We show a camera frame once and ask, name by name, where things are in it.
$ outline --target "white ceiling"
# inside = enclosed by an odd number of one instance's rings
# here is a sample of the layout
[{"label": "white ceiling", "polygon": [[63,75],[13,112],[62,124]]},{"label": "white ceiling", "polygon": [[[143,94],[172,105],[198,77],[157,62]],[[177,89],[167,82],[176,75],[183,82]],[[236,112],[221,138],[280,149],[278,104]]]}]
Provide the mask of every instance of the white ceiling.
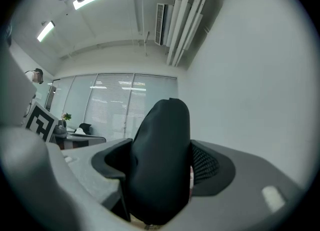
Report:
[{"label": "white ceiling", "polygon": [[[24,0],[12,18],[12,37],[49,73],[55,74],[61,57],[85,47],[133,38],[142,40],[141,0],[96,0],[75,10],[75,0]],[[144,0],[145,33],[154,39],[157,3],[173,0]],[[55,28],[42,42],[37,36],[53,21]]]}]

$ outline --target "window blind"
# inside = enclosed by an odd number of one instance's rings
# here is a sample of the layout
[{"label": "window blind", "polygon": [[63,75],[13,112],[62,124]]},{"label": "window blind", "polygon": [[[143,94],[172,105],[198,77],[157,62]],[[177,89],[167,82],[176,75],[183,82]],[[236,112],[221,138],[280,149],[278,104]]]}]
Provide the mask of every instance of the window blind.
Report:
[{"label": "window blind", "polygon": [[79,75],[74,78],[63,109],[63,113],[71,114],[71,120],[66,121],[68,127],[77,129],[84,122],[91,87],[96,77],[97,75],[94,74]]},{"label": "window blind", "polygon": [[124,137],[125,121],[133,74],[99,74],[86,108],[84,122],[92,135],[106,141]]},{"label": "window blind", "polygon": [[135,137],[142,121],[155,103],[177,97],[176,78],[136,74],[131,89],[124,137]]},{"label": "window blind", "polygon": [[61,119],[73,77],[61,78],[52,100],[50,113]]}]

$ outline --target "white wall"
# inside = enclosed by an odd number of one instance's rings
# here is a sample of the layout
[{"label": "white wall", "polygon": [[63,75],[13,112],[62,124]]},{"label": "white wall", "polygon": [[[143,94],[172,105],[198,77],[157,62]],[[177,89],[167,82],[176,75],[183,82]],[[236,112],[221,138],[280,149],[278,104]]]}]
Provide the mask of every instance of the white wall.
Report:
[{"label": "white wall", "polygon": [[139,73],[177,77],[178,94],[184,94],[186,71],[179,67],[166,65],[167,56],[163,47],[113,46],[82,53],[66,59],[56,73],[55,79],[92,73]]},{"label": "white wall", "polygon": [[43,83],[33,83],[33,85],[36,87],[37,91],[35,99],[44,107],[47,101],[48,91],[50,89],[50,85],[48,85],[48,83],[52,83],[53,76],[35,62],[28,54],[26,54],[14,40],[12,40],[9,50],[23,72],[32,71],[36,68],[43,71]]},{"label": "white wall", "polygon": [[261,156],[306,188],[319,161],[320,55],[298,7],[224,0],[187,71],[185,101],[191,138]]}]

